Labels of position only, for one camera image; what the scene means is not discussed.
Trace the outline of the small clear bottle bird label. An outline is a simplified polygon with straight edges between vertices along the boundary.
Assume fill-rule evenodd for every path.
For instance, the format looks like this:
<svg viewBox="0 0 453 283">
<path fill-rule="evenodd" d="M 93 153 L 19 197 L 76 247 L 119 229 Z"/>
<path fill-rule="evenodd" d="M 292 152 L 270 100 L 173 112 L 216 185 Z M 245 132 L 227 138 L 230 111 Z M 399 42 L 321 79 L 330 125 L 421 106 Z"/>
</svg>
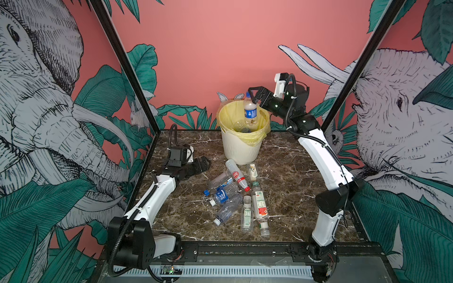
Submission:
<svg viewBox="0 0 453 283">
<path fill-rule="evenodd" d="M 250 176 L 250 180 L 251 180 L 252 182 L 258 180 L 259 174 L 258 174 L 258 170 L 257 170 L 256 164 L 250 163 L 250 164 L 248 165 L 248 173 L 249 173 L 249 176 Z"/>
</svg>

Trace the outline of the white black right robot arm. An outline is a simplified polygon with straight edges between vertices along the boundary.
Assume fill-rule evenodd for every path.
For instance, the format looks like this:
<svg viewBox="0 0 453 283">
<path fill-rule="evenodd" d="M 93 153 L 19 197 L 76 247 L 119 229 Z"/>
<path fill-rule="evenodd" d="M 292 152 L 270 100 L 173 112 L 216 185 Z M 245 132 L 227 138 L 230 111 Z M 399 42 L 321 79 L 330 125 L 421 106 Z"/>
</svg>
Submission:
<svg viewBox="0 0 453 283">
<path fill-rule="evenodd" d="M 363 183 L 355 180 L 341 163 L 317 119 L 306 112 L 303 102 L 309 94 L 307 89 L 295 85 L 292 92 L 285 91 L 282 97 L 265 87 L 251 87 L 247 93 L 253 103 L 284 119 L 287 131 L 297 138 L 317 166 L 327 189 L 315 197 L 319 213 L 306 253 L 313 262 L 333 260 L 335 234 L 345 206 Z"/>
</svg>

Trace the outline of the clear bottle white cap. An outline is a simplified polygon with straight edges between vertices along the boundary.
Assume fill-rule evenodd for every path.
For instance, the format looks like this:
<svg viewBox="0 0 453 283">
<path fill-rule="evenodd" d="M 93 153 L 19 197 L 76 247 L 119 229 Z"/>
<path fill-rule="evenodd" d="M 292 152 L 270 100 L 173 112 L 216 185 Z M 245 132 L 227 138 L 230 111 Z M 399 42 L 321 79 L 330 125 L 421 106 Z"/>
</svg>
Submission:
<svg viewBox="0 0 453 283">
<path fill-rule="evenodd" d="M 218 211 L 213 223 L 217 226 L 221 224 L 225 224 L 231 216 L 237 211 L 239 205 L 242 203 L 243 197 L 241 195 L 237 195 L 234 198 L 227 201 L 222 208 Z"/>
</svg>

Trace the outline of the black left frame post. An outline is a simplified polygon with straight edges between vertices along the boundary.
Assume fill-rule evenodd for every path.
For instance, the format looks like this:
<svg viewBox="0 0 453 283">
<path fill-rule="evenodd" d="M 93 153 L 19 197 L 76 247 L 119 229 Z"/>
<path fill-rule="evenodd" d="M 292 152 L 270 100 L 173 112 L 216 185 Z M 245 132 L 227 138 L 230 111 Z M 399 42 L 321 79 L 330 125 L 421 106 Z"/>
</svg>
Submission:
<svg viewBox="0 0 453 283">
<path fill-rule="evenodd" d="M 154 131 L 155 134 L 159 136 L 160 128 L 156 122 L 156 119 L 154 118 L 154 115 L 152 114 L 149 108 L 149 103 L 145 99 L 143 89 L 131 65 L 129 57 L 127 56 L 127 52 L 124 49 L 120 37 L 117 34 L 115 26 L 112 23 L 111 17 L 108 13 L 108 10 L 106 9 L 106 4 L 104 3 L 104 1 L 99 0 L 91 0 L 90 4 L 93 7 L 93 10 L 100 22 L 100 25 L 102 26 L 109 40 L 109 43 L 111 44 L 113 51 L 120 62 L 122 70 L 126 74 L 127 80 L 131 84 L 135 96 L 138 98 L 139 103 L 142 106 L 143 111 L 145 112 L 147 121 L 149 122 L 151 129 Z"/>
</svg>

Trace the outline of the white bottle red band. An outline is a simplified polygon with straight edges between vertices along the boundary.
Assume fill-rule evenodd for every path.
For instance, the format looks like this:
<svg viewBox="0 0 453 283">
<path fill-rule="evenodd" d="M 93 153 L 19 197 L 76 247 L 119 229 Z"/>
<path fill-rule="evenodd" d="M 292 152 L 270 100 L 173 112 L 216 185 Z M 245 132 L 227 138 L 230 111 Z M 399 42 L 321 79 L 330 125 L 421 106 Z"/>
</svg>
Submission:
<svg viewBox="0 0 453 283">
<path fill-rule="evenodd" d="M 231 173 L 233 179 L 237 182 L 237 184 L 245 191 L 249 192 L 250 187 L 245 180 L 244 174 L 239 169 L 238 165 L 235 163 L 233 159 L 229 159 L 225 162 L 225 166 L 228 171 Z"/>
</svg>

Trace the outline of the tall bottle red green label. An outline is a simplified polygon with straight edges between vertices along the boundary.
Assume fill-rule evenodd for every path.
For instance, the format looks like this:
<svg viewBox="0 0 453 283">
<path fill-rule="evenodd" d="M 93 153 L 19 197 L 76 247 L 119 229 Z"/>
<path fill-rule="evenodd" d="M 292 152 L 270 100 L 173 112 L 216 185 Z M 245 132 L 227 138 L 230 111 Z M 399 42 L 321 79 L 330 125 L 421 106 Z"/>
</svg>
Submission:
<svg viewBox="0 0 453 283">
<path fill-rule="evenodd" d="M 261 236 L 263 238 L 270 237 L 270 229 L 268 226 L 268 209 L 265 202 L 264 192 L 258 181 L 252 183 L 252 207 L 254 209 L 254 216 L 257 220 Z"/>
</svg>

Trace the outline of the white ribbed waste bin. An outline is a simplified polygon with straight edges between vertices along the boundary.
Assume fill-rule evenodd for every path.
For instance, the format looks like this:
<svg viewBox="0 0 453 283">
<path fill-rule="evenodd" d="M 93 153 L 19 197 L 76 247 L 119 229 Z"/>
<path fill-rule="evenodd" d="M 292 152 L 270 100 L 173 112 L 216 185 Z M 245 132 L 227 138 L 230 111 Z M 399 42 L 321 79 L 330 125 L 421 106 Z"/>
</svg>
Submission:
<svg viewBox="0 0 453 283">
<path fill-rule="evenodd" d="M 224 153 L 227 159 L 233 159 L 238 165 L 246 165 L 257 159 L 262 142 L 248 146 L 238 137 L 221 130 Z"/>
</svg>

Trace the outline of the blue label bottle blue cap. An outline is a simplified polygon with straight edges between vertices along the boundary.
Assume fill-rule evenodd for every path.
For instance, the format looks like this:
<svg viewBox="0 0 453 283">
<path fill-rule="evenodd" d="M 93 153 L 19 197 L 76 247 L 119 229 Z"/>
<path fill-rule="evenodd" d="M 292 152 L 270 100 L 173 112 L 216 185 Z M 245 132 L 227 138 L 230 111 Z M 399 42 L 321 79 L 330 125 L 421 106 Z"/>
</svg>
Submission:
<svg viewBox="0 0 453 283">
<path fill-rule="evenodd" d="M 256 128 L 258 123 L 258 110 L 257 105 L 253 103 L 249 92 L 246 93 L 243 103 L 246 125 L 251 129 Z"/>
</svg>

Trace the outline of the black frame post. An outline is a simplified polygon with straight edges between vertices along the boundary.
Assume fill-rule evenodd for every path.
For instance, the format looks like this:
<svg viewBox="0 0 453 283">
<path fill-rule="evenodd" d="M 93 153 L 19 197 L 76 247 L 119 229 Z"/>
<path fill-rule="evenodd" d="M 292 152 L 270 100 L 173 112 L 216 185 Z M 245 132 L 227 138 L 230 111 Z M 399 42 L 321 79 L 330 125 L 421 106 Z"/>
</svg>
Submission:
<svg viewBox="0 0 453 283">
<path fill-rule="evenodd" d="M 393 0 L 389 1 L 386 6 L 382 16 L 380 17 L 373 34 L 371 35 L 366 47 L 362 51 L 361 56 L 358 58 L 357 63 L 352 70 L 352 73 L 349 75 L 344 86 L 342 87 L 339 95 L 337 96 L 330 112 L 327 117 L 323 120 L 321 129 L 325 132 L 330 126 L 333 119 L 336 117 L 337 112 L 342 107 L 343 103 L 347 99 L 349 93 L 352 91 L 353 86 L 363 73 L 365 67 L 369 63 L 374 52 L 380 46 L 382 40 L 387 34 L 388 30 L 395 21 L 395 18 L 398 16 L 400 10 L 402 9 L 405 1 L 404 0 Z"/>
<path fill-rule="evenodd" d="M 108 13 L 108 10 L 106 9 L 106 4 L 104 3 L 104 1 L 99 0 L 91 0 L 90 4 L 93 7 L 93 10 L 100 22 L 100 25 L 102 26 L 109 40 L 109 43 L 111 44 L 113 51 L 120 62 L 122 70 L 126 74 L 127 80 L 131 84 L 135 96 L 138 98 L 139 103 L 142 106 L 143 111 L 145 112 L 147 121 L 149 122 L 151 129 L 154 131 L 155 134 L 159 136 L 160 128 L 156 122 L 156 119 L 154 118 L 154 115 L 152 114 L 149 108 L 149 103 L 145 99 L 143 89 L 131 65 L 129 57 L 127 56 L 127 52 L 124 49 L 120 37 L 117 34 L 115 26 L 112 23 L 111 17 Z"/>
</svg>

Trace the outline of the clear bottle green label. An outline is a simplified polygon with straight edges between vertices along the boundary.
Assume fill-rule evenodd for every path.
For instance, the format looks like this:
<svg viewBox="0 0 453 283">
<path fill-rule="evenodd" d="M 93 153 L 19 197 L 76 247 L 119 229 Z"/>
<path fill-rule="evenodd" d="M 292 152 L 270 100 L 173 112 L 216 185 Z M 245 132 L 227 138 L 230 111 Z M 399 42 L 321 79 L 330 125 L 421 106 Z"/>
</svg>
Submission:
<svg viewBox="0 0 453 283">
<path fill-rule="evenodd" d="M 252 209 L 252 198 L 248 195 L 243 197 L 243 208 L 241 212 L 241 230 L 251 233 L 254 226 L 254 217 Z"/>
</svg>

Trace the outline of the black right frame post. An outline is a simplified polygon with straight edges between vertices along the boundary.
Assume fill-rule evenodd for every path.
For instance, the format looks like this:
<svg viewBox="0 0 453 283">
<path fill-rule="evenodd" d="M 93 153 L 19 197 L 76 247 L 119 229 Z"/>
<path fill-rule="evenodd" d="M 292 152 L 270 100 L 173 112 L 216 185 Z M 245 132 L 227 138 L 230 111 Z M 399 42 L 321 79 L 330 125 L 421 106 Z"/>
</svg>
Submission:
<svg viewBox="0 0 453 283">
<path fill-rule="evenodd" d="M 374 52 L 380 46 L 382 40 L 387 34 L 388 30 L 395 21 L 395 18 L 398 16 L 400 10 L 402 9 L 405 1 L 404 0 L 393 0 L 389 1 L 386 6 L 382 16 L 380 17 L 373 34 L 371 35 L 366 47 L 362 51 L 361 56 L 358 58 L 357 63 L 352 70 L 352 73 L 349 75 L 344 86 L 342 87 L 339 95 L 337 96 L 330 112 L 327 117 L 323 120 L 321 129 L 325 132 L 330 126 L 333 119 L 336 117 L 337 112 L 342 107 L 343 103 L 347 99 L 349 93 L 352 91 L 353 86 L 363 73 L 365 67 L 369 63 Z"/>
</svg>

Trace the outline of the clear bottle blue cap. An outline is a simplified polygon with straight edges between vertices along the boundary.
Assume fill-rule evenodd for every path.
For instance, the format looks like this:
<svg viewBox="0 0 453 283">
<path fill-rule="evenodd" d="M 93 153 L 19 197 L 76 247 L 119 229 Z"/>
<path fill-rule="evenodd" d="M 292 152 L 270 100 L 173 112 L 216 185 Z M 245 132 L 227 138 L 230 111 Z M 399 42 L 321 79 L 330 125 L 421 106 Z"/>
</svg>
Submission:
<svg viewBox="0 0 453 283">
<path fill-rule="evenodd" d="M 235 183 L 230 183 L 216 189 L 206 190 L 205 194 L 211 197 L 209 200 L 211 206 L 222 206 L 231 203 L 239 197 L 239 188 Z"/>
</svg>

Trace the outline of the yellow plastic bin liner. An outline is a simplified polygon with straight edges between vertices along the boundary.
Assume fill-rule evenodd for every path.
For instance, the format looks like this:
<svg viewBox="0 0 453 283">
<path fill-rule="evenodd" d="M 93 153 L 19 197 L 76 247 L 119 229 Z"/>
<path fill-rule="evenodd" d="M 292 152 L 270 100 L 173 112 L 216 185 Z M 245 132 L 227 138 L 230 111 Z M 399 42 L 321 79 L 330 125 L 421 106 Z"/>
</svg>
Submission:
<svg viewBox="0 0 453 283">
<path fill-rule="evenodd" d="M 238 133 L 234 131 L 233 127 L 237 121 L 245 121 L 244 103 L 242 100 L 224 101 L 217 111 L 217 125 L 223 132 L 233 134 L 246 145 L 256 146 L 271 132 L 270 115 L 268 111 L 260 106 L 257 107 L 257 110 L 257 127 L 253 128 L 251 133 Z"/>
</svg>

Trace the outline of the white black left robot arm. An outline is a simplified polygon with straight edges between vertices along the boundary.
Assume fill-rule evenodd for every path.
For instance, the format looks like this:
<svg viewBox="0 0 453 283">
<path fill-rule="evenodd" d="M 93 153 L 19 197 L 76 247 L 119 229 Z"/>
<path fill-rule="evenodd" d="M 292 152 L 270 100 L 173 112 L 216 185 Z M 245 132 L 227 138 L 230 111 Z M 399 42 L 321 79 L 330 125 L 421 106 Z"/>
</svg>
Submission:
<svg viewBox="0 0 453 283">
<path fill-rule="evenodd" d="M 154 236 L 152 226 L 168 196 L 181 181 L 206 172 L 211 161 L 205 156 L 181 166 L 167 162 L 153 174 L 153 183 L 140 201 L 122 217 L 111 220 L 107 229 L 107 272 L 121 276 L 132 269 L 147 269 L 160 256 L 170 261 L 183 252 L 180 236 L 162 233 Z"/>
</svg>

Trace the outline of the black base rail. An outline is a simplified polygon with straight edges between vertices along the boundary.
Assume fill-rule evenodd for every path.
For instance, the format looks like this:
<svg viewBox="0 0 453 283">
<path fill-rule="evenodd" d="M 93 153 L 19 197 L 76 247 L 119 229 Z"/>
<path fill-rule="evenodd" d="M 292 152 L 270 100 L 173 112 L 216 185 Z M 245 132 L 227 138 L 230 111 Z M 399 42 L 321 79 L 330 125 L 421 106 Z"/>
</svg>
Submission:
<svg viewBox="0 0 453 283">
<path fill-rule="evenodd" d="M 317 248 L 310 242 L 253 242 L 253 241 L 182 241 L 181 251 L 161 255 L 154 262 L 197 262 L 202 257 L 278 258 L 289 257 L 295 263 L 307 265 L 334 264 L 338 262 L 336 245 Z"/>
</svg>

